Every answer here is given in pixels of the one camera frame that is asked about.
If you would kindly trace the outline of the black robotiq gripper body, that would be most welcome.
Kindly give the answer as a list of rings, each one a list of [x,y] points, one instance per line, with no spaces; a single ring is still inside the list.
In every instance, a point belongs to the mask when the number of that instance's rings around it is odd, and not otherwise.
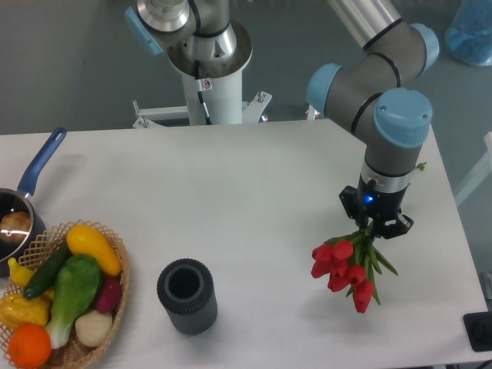
[[[360,205],[359,228],[366,228],[369,219],[377,216],[394,219],[401,213],[401,202],[409,185],[409,175],[388,177],[378,173],[361,173],[357,186]]]

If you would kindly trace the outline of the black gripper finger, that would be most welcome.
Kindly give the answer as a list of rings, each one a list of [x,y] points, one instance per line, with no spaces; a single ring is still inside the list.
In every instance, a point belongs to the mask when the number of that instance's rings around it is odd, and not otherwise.
[[[351,186],[346,186],[339,194],[339,198],[346,215],[352,219],[356,225],[359,225],[359,215],[361,211],[357,199],[357,189]]]
[[[405,235],[414,225],[414,221],[405,214],[397,213],[394,219],[385,220],[381,216],[374,219],[373,236],[392,239]]]

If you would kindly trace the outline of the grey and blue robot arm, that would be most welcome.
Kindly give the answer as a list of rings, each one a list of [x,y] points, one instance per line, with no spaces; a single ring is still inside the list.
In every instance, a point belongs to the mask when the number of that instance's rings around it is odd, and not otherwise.
[[[436,61],[439,43],[422,24],[407,24],[389,1],[333,1],[331,7],[365,53],[351,69],[320,67],[308,104],[366,146],[356,187],[340,195],[349,218],[376,238],[406,234],[401,212],[433,109],[404,84]],[[153,55],[167,54],[181,74],[192,125],[256,121],[242,101],[242,72],[252,54],[245,28],[227,1],[138,1],[125,12],[133,36]]]

